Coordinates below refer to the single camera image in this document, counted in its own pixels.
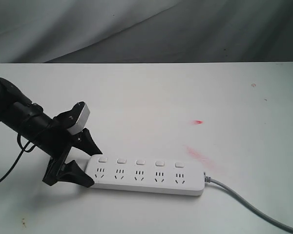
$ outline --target table surface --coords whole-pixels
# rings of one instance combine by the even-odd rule
[[[293,226],[293,62],[0,64],[0,77],[51,117],[85,101],[105,155],[199,160]],[[20,151],[16,136],[0,123],[0,177]],[[71,159],[85,167],[88,156]],[[200,197],[49,187],[48,161],[40,149],[25,154],[0,184],[0,233],[284,233],[216,186]]]

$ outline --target gray cloth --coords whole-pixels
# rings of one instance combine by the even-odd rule
[[[293,61],[293,0],[0,0],[0,62]]]

